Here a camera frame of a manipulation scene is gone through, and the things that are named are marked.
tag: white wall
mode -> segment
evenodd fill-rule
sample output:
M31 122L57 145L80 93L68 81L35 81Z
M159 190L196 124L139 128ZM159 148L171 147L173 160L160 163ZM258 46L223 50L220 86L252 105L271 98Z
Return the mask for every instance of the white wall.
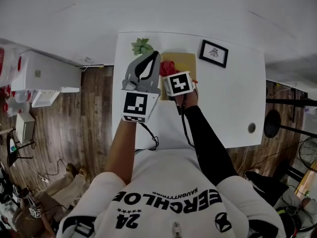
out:
M317 54L266 65L266 78L292 86L317 100Z
M317 0L0 0L0 38L75 62L114 63L118 32L163 31L265 52L317 54Z

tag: green plant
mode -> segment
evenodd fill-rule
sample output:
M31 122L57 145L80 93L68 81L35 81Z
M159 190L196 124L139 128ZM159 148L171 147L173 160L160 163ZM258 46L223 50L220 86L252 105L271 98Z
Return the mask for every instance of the green plant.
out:
M154 51L153 47L150 44L148 44L148 41L149 39L138 38L137 42L131 43L133 47L132 51L135 56Z

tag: black logo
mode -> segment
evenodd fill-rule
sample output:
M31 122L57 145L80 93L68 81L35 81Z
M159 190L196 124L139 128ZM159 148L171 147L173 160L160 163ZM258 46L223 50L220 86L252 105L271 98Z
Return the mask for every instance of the black logo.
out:
M221 232L227 232L232 228L231 223L227 220L227 213L226 212L220 212L216 215L216 218L214 220L216 228Z
M187 74L176 75L174 77L170 77L169 80L173 93L181 93L189 90Z
M148 96L140 93L127 93L124 103L124 113L145 115Z

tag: person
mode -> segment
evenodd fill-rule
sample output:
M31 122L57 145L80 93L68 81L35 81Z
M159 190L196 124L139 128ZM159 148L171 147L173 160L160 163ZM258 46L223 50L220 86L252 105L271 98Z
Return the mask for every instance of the person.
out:
M176 98L180 106L183 98ZM196 151L135 156L137 124L121 120L106 172L61 221L57 237L285 237L277 212L237 175L196 92L187 95L184 113Z
M309 197L301 200L286 184L258 173L258 169L252 169L246 171L244 175L253 184L255 191L275 210L281 207L295 207L301 222L301 230L296 237L310 237L314 230L313 226L317 224L317 202Z
M80 168L77 174L75 167L72 164L68 164L66 166L66 175L63 178L53 182L46 189L35 195L38 203L35 210L41 212L40 218L34 218L29 210L30 205L25 204L25 200L21 200L20 209L14 213L12 218L17 234L22 238L55 237L54 223L57 225L65 213L68 213L65 212L65 209L69 208L70 204L83 190L87 178L88 173L85 168Z

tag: wooden cutting board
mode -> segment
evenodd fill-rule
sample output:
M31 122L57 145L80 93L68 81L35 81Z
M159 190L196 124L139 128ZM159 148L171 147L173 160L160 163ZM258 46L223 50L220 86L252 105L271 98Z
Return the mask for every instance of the wooden cutting board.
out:
M176 70L179 71L190 71L190 76L192 80L196 80L196 56L192 53L162 53L161 61L173 61ZM168 97L166 95L163 78L161 78L161 100L167 101Z

